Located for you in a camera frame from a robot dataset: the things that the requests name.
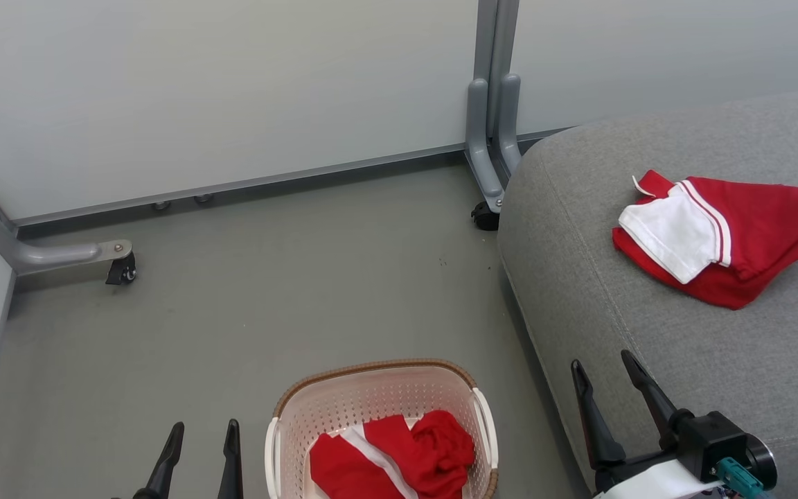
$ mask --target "gray sofa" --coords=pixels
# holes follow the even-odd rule
[[[798,498],[798,262],[732,312],[660,284],[612,246],[631,176],[798,186],[798,94],[580,126],[528,151],[498,243],[577,464],[592,483],[569,364],[580,359],[628,455],[658,450],[620,351],[678,407],[719,410],[772,449],[779,498]]]

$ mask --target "folded clothing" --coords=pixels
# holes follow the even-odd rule
[[[621,212],[612,240],[669,286],[738,310],[798,260],[798,187],[674,184],[654,170],[635,183],[646,197]]]
[[[327,433],[310,449],[313,481],[330,499],[461,499],[475,461],[472,437],[449,412],[402,416]]]

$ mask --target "laundry basket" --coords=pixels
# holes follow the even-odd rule
[[[403,414],[412,424],[446,410],[472,436],[476,460],[463,499],[491,499],[497,487],[497,434],[482,392],[465,370],[445,360],[373,362],[310,376],[282,395],[267,430],[264,464],[270,499],[327,499],[310,477],[319,435]]]

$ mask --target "white stripe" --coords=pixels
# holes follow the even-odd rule
[[[716,243],[713,247],[713,262],[719,263],[722,261],[722,245],[720,244],[722,241],[722,229],[719,227],[719,222],[716,221],[715,218],[710,217],[710,214],[707,212],[706,208],[703,208],[697,202],[694,202],[694,198],[689,195],[688,191],[685,189],[685,186],[683,186],[681,182],[673,184],[673,189],[669,190],[668,195],[674,196],[674,193],[683,195],[685,199],[689,200],[691,206],[703,213],[704,218],[710,221],[710,225],[713,227],[713,233],[716,235],[716,237],[713,237],[713,242]]]
[[[346,429],[346,432],[343,432],[341,436],[349,442],[351,446],[354,446],[361,452],[368,461],[373,462],[377,467],[386,471],[387,477],[390,477],[390,481],[393,482],[393,486],[396,486],[396,490],[399,490],[402,497],[405,497],[405,499],[418,499],[418,493],[409,487],[409,485],[405,483],[405,480],[402,479],[402,473],[399,471],[399,466],[396,465],[396,461],[393,461],[392,457],[389,457],[389,455],[385,454],[379,448],[368,443],[368,439],[365,439],[365,429],[362,424],[354,424],[354,426]]]
[[[648,197],[658,197],[658,196],[653,195],[652,193],[648,192],[646,189],[642,189],[642,186],[640,186],[639,181],[636,180],[636,176],[634,176],[634,175],[630,175],[630,176],[633,177],[633,184],[634,184],[634,186],[636,186],[636,190],[638,190],[640,193],[643,193],[644,195],[647,195]]]
[[[729,224],[725,220],[725,217],[722,216],[722,213],[719,212],[718,209],[713,208],[713,205],[708,203],[704,200],[703,197],[700,196],[700,193],[697,189],[694,188],[694,185],[691,183],[690,180],[686,179],[683,180],[685,186],[691,191],[691,196],[696,199],[697,202],[702,204],[704,208],[710,212],[711,215],[716,217],[716,220],[719,221],[719,230],[722,234],[722,259],[719,260],[718,264],[722,266],[729,266],[732,264],[732,231],[729,230]]]

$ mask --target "caster wheel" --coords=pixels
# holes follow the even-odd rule
[[[113,260],[110,272],[107,274],[107,284],[119,286],[131,284],[137,278],[137,264],[134,253],[129,253],[124,259]]]
[[[496,231],[498,223],[501,219],[500,213],[493,213],[488,208],[487,202],[480,202],[476,208],[470,213],[472,221],[475,222],[476,227],[484,231]]]

